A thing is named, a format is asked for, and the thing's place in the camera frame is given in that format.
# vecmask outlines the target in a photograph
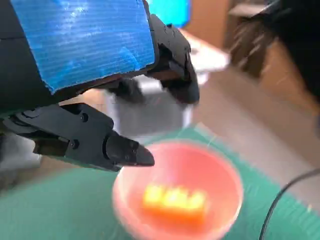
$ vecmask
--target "blue painter's tape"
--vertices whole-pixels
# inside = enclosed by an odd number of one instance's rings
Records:
[[[142,0],[11,0],[51,93],[155,62]]]

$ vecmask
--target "black robotic finger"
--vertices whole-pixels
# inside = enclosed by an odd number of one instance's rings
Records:
[[[146,100],[139,87],[139,83],[134,78],[121,78],[116,86],[107,87],[106,89],[110,93],[132,104],[142,104]]]
[[[114,165],[151,167],[155,165],[152,154],[137,141],[113,132],[106,141],[105,153]]]

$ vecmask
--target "pink bowl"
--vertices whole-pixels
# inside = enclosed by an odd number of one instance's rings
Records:
[[[236,221],[243,186],[230,162],[207,147],[185,142],[150,145],[155,166],[124,167],[113,186],[115,213],[129,233],[139,240],[219,240]],[[185,228],[150,218],[141,208],[148,184],[184,186],[202,190],[211,203],[201,228]]]

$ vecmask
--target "black cable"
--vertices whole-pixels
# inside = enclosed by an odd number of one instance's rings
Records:
[[[281,197],[284,195],[284,193],[290,188],[292,187],[293,185],[295,185],[296,183],[302,181],[302,180],[305,180],[305,179],[308,179],[308,178],[311,178],[311,177],[315,177],[316,175],[320,175],[320,168],[318,169],[315,169],[315,170],[312,170],[312,171],[309,171],[307,173],[304,173],[300,176],[297,176],[296,178],[294,178],[293,180],[291,180],[290,182],[288,182],[281,190],[280,192],[276,195],[275,199],[273,200],[270,208],[269,208],[269,211],[264,219],[264,222],[263,222],[263,225],[262,225],[262,228],[261,228],[261,232],[260,232],[260,237],[259,237],[259,240],[264,240],[265,238],[265,233],[266,233],[266,230],[267,230],[267,226],[268,226],[268,223],[269,223],[269,220],[271,218],[271,215],[272,213],[274,212],[279,200],[281,199]]]

